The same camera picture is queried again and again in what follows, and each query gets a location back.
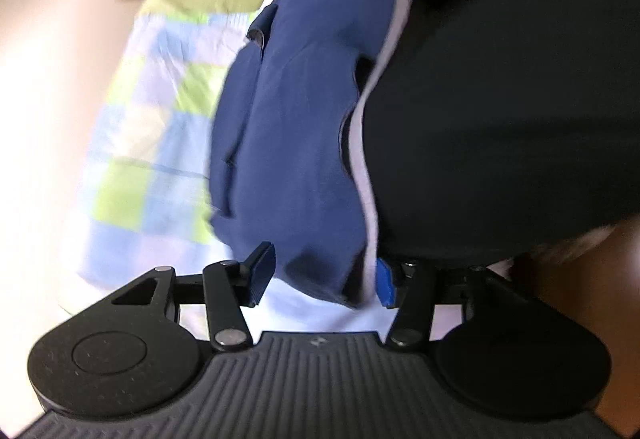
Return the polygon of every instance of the colorful quilt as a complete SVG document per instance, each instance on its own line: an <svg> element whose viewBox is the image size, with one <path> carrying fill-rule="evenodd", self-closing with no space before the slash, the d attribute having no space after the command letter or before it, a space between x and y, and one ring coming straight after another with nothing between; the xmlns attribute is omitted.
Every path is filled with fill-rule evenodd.
<svg viewBox="0 0 640 439"><path fill-rule="evenodd" d="M188 275L229 258L209 226L210 125L226 71L257 15L136 18L65 231L67 273L104 292L157 265Z"/></svg>

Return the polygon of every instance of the black cloth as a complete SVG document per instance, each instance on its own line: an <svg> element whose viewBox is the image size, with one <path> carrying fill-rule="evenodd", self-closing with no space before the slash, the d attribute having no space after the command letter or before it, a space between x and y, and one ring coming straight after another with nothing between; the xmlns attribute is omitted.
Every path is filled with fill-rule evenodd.
<svg viewBox="0 0 640 439"><path fill-rule="evenodd" d="M640 212L640 0L426 9L365 109L379 253L490 262Z"/></svg>

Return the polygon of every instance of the green square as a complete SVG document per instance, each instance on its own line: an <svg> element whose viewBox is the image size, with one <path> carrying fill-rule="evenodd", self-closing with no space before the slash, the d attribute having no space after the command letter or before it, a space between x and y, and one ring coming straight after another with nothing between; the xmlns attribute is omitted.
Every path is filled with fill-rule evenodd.
<svg viewBox="0 0 640 439"><path fill-rule="evenodd" d="M190 64L178 89L175 110L210 117L218 105L226 70L209 64Z"/></svg>
<svg viewBox="0 0 640 439"><path fill-rule="evenodd" d="M111 80L107 93L107 103L126 104L138 85L138 78L145 66L145 57L123 58L120 66Z"/></svg>
<svg viewBox="0 0 640 439"><path fill-rule="evenodd" d="M95 199L94 218L113 226L138 231L151 169L126 162L111 162Z"/></svg>
<svg viewBox="0 0 640 439"><path fill-rule="evenodd" d="M210 244L213 240L211 225L211 203L209 202L209 192L202 187L202 198L198 201L195 210L193 226L193 240L199 244Z"/></svg>

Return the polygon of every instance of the blue garment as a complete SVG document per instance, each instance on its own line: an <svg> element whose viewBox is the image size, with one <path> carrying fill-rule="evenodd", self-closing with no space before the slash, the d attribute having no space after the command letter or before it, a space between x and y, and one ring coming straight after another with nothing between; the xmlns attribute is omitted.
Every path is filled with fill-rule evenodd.
<svg viewBox="0 0 640 439"><path fill-rule="evenodd" d="M214 232L236 257L276 247L276 276L344 303L364 250L364 215L340 157L358 101L354 70L375 60L394 0L274 0L229 70L212 128Z"/></svg>

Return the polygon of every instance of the orange surface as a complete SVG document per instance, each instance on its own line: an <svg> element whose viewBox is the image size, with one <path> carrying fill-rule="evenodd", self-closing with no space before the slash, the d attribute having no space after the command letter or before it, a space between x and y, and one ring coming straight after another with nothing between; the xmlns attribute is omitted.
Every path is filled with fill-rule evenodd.
<svg viewBox="0 0 640 439"><path fill-rule="evenodd" d="M597 413L624 437L640 428L640 216L563 265L519 265L514 281L607 345L612 375Z"/></svg>

